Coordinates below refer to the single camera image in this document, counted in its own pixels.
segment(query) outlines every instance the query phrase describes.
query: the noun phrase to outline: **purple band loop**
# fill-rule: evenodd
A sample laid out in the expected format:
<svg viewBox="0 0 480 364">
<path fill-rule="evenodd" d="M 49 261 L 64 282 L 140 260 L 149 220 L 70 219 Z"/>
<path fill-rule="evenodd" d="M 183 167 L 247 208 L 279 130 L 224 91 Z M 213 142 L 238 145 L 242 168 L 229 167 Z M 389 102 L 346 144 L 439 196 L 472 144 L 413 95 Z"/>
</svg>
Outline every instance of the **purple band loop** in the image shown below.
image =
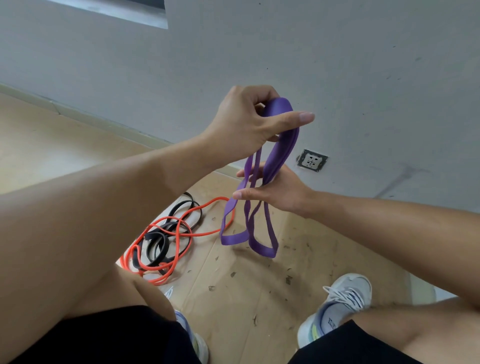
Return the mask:
<svg viewBox="0 0 480 364">
<path fill-rule="evenodd" d="M 289 101 L 286 98 L 279 97 L 269 101 L 264 109 L 262 116 L 274 116 L 278 114 L 282 114 L 284 112 L 293 111 L 292 106 L 290 105 Z M 273 147 L 272 152 L 267 158 L 264 166 L 264 177 L 262 185 L 266 185 L 267 183 L 271 182 L 273 178 L 276 176 L 280 168 L 283 166 L 285 161 L 287 160 L 288 156 L 290 155 L 295 143 L 297 141 L 299 135 L 299 129 L 292 129 L 287 130 L 286 132 L 282 132 L 279 135 L 278 142 Z M 262 149 L 260 148 L 255 153 L 255 165 L 253 166 L 253 173 L 252 173 L 252 182 L 250 183 L 250 187 L 255 187 L 255 184 L 258 179 L 258 169 L 260 166 L 260 159 L 262 155 Z M 253 162 L 253 155 L 247 158 L 245 162 L 245 177 L 240 182 L 237 187 L 237 190 L 245 188 L 248 183 L 248 179 L 250 173 L 252 171 L 252 162 Z M 232 212 L 237 204 L 237 200 L 233 198 L 229 199 L 225 206 L 224 215 L 222 218 L 222 226 L 220 228 L 220 240 L 222 245 L 235 245 L 239 243 L 246 242 L 248 243 L 253 251 L 257 252 L 260 255 L 267 256 L 269 258 L 274 258 L 276 256 L 276 252 L 278 250 L 278 241 L 275 236 L 275 232 L 273 231 L 272 222 L 270 220 L 270 213 L 268 211 L 268 204 L 264 203 L 264 210 L 265 210 L 265 220 L 267 223 L 267 230 L 268 235 L 270 236 L 270 242 L 272 243 L 272 247 L 265 246 L 258 242 L 254 236 L 255 230 L 255 220 L 254 216 L 257 211 L 260 209 L 260 205 L 262 204 L 261 201 L 258 202 L 257 206 L 253 209 L 252 213 L 250 214 L 251 202 L 245 201 L 245 225 L 247 229 L 242 231 L 238 234 L 233 235 L 224 235 L 225 223 L 227 215 Z"/>
</svg>

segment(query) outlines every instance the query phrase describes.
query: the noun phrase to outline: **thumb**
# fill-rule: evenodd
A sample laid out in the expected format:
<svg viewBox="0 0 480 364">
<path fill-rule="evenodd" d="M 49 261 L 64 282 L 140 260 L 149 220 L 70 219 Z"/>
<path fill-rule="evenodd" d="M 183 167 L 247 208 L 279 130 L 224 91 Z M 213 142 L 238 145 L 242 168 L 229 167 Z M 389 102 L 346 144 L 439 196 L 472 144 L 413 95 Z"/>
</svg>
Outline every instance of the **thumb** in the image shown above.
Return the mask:
<svg viewBox="0 0 480 364">
<path fill-rule="evenodd" d="M 235 200 L 265 201 L 265 198 L 267 198 L 267 193 L 265 192 L 264 186 L 256 188 L 243 188 L 241 190 L 235 191 L 232 197 Z"/>
<path fill-rule="evenodd" d="M 285 130 L 295 129 L 311 123 L 315 114 L 306 111 L 289 111 L 283 114 L 267 117 L 267 126 L 272 134 L 279 134 Z"/>
</svg>

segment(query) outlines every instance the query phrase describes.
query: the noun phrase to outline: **white sneaker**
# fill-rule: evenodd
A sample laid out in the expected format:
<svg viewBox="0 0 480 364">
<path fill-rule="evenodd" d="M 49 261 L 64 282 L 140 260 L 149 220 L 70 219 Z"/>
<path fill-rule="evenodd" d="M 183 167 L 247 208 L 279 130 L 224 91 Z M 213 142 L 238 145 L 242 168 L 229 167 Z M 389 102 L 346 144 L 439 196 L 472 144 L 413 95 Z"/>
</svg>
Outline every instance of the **white sneaker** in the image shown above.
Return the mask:
<svg viewBox="0 0 480 364">
<path fill-rule="evenodd" d="M 367 277 L 348 273 L 331 287 L 324 286 L 328 297 L 318 311 L 305 320 L 297 333 L 300 348 L 340 326 L 341 320 L 370 306 L 372 285 Z"/>
<path fill-rule="evenodd" d="M 190 341 L 192 342 L 193 349 L 197 354 L 198 359 L 202 364 L 208 363 L 208 346 L 205 343 L 205 340 L 198 334 L 194 333 L 188 324 L 187 319 L 182 314 L 182 312 L 175 310 L 175 316 L 177 317 L 177 322 L 182 325 L 185 331 L 188 333 L 190 337 Z"/>
</svg>

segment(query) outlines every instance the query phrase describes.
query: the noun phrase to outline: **electrical outlet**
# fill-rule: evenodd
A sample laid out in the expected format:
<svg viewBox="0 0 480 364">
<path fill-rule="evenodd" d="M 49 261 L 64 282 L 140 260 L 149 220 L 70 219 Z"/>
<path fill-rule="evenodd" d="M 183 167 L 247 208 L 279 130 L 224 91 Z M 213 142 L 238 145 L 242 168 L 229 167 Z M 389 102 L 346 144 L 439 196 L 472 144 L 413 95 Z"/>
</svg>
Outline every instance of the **electrical outlet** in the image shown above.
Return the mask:
<svg viewBox="0 0 480 364">
<path fill-rule="evenodd" d="M 327 162 L 327 159 L 328 157 L 323 154 L 304 149 L 297 159 L 297 166 L 319 172 Z"/>
</svg>

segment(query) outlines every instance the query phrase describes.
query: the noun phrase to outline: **gray wall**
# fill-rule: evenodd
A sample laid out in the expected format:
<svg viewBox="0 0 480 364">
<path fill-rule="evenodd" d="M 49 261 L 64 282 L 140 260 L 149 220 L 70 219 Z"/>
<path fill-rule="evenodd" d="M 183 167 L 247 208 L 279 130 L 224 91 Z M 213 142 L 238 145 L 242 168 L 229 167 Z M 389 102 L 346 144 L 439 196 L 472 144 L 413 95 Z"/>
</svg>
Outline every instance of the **gray wall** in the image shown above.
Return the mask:
<svg viewBox="0 0 480 364">
<path fill-rule="evenodd" d="M 294 153 L 330 156 L 319 174 L 297 171 L 310 186 L 480 205 L 478 1 L 167 0 L 166 8 L 168 30 L 0 0 L 0 82 L 171 142 L 201 132 L 232 85 L 273 84 L 295 109 L 317 114 Z"/>
</svg>

